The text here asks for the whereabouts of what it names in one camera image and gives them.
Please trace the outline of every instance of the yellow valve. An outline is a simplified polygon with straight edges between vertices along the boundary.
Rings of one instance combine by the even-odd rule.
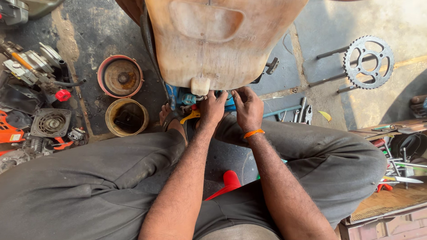
[[[188,119],[192,119],[195,117],[200,117],[200,110],[192,110],[192,112],[190,113],[190,115],[184,117],[181,121],[179,121],[181,124],[184,124],[185,121],[187,121]]]

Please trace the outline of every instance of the gray trousers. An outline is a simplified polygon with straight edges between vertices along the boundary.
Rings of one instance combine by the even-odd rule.
[[[352,133],[271,121],[263,121],[262,129],[332,226],[374,192],[386,171],[384,154]],[[248,147],[232,115],[216,138]],[[0,175],[0,239],[136,239],[156,194],[132,188],[175,164],[184,149],[184,138],[171,129],[20,164]],[[204,201],[194,239],[242,223],[280,236],[259,180]]]

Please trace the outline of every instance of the red plastic part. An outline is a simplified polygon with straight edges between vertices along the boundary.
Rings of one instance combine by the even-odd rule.
[[[55,94],[56,99],[58,99],[59,101],[63,102],[63,101],[67,101],[70,97],[71,97],[71,93],[65,89],[59,90],[56,94]]]
[[[239,177],[233,170],[228,170],[227,172],[225,172],[223,178],[225,187],[221,188],[218,192],[205,199],[205,201],[211,200],[214,197],[217,197],[224,193],[228,193],[229,191],[240,188],[242,186],[240,185]]]
[[[61,137],[55,137],[55,140],[57,140],[59,143],[62,143],[62,145],[56,146],[53,149],[55,150],[63,150],[64,148],[70,146],[74,143],[74,141],[64,142],[64,140]]]
[[[0,111],[0,143],[16,143],[25,140],[24,132],[7,124],[7,114]]]

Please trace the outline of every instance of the dirt stain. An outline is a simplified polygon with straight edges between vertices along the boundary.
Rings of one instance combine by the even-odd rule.
[[[56,43],[56,47],[58,48],[59,55],[65,60],[68,64],[68,67],[71,72],[71,76],[74,82],[78,82],[78,77],[76,75],[76,69],[74,67],[74,63],[79,59],[80,52],[79,47],[77,45],[76,40],[74,39],[74,26],[70,21],[70,16],[68,13],[66,14],[66,20],[62,17],[62,10],[64,9],[64,5],[59,5],[55,10],[52,11],[52,28],[56,28],[59,36],[59,40]],[[80,87],[76,87],[77,94],[81,95]],[[77,108],[77,101],[72,103],[70,101],[70,105],[73,109]],[[80,107],[83,112],[86,112],[86,107],[83,102],[83,98],[79,99]],[[84,115],[86,127],[88,129],[89,137],[93,136],[91,124],[89,122],[88,116]]]

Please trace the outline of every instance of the black hose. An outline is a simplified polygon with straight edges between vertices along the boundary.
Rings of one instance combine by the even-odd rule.
[[[59,85],[59,86],[64,86],[64,87],[76,87],[76,86],[81,86],[83,85],[83,83],[86,82],[86,79],[83,79],[80,82],[58,82],[58,81],[52,81],[53,84],[55,85]]]
[[[64,60],[59,60],[59,66],[61,67],[62,80],[64,82],[69,83],[70,82],[70,73],[68,72],[67,63],[65,63]]]

